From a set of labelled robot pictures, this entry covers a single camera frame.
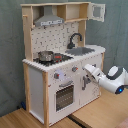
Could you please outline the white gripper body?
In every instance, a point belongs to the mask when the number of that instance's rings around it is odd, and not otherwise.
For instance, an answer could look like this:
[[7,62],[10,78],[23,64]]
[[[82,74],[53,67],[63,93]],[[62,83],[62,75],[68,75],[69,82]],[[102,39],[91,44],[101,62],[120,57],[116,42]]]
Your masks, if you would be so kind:
[[101,71],[100,68],[96,68],[90,64],[86,64],[84,66],[84,70],[86,71],[89,79],[92,82],[98,82],[100,77],[103,75],[103,72]]

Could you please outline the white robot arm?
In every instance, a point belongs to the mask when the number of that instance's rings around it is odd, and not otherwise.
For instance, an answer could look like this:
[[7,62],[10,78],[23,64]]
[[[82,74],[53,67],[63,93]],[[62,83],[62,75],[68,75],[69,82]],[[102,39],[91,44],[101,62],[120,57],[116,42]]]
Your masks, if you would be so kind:
[[107,91],[120,94],[128,87],[128,72],[123,67],[113,66],[105,75],[100,68],[90,64],[84,66],[89,79]]

